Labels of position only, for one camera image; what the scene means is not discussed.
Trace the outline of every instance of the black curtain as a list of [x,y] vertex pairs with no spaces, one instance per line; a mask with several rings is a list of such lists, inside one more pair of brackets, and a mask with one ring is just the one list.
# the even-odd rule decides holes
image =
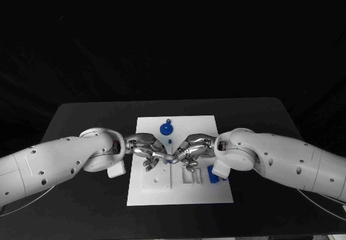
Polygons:
[[271,7],[168,23],[106,6],[7,16],[0,155],[40,141],[63,103],[277,97],[304,140],[346,156],[346,6]]

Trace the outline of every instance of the rectangular slot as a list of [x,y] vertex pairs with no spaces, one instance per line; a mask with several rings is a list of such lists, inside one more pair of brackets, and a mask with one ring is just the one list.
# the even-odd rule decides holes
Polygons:
[[194,172],[194,179],[196,179],[196,184],[200,185],[202,181],[200,181],[200,170],[199,169],[196,169],[196,172]]
[[181,167],[181,184],[183,185],[191,185],[193,184],[193,175],[191,173],[186,170],[186,167]]

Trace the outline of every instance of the white cable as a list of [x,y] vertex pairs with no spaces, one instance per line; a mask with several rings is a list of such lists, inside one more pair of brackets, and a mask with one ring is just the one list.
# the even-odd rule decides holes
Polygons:
[[308,196],[298,190],[298,192],[302,194],[302,196],[307,198],[307,200],[317,206],[320,207],[328,214],[331,214],[333,216],[336,216],[339,219],[341,219],[343,221],[346,221],[346,218],[337,216],[334,213],[331,213],[326,208],[323,208],[310,198]]
[[337,199],[334,199],[334,198],[331,198],[330,196],[327,196],[327,195],[323,195],[323,194],[320,194],[324,198],[327,198],[327,199],[330,199],[331,201],[334,201],[334,202],[337,202],[337,203],[340,203],[341,205],[346,205],[346,202],[343,202],[343,201],[340,201],[340,200],[337,200]]
[[[49,190],[47,190],[33,201],[30,201],[23,207],[20,207],[17,210],[20,210],[20,209],[24,208],[27,205],[30,205],[36,200],[39,200],[39,199],[44,196],[44,194],[52,190],[53,187],[55,187],[55,186],[52,186],[52,187],[49,188]],[[14,211],[11,211],[11,212],[0,215],[0,217],[6,216],[7,214],[14,213],[17,210],[14,210]]]

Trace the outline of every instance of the blue block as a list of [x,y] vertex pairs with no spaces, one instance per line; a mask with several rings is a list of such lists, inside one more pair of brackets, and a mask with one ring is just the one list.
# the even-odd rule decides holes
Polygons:
[[207,169],[210,183],[216,184],[219,182],[219,177],[212,173],[213,166],[209,166],[206,169]]

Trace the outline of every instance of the hole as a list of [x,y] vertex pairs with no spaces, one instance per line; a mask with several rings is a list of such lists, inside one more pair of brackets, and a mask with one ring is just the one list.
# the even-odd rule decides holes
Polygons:
[[297,174],[301,174],[301,167],[297,167]]

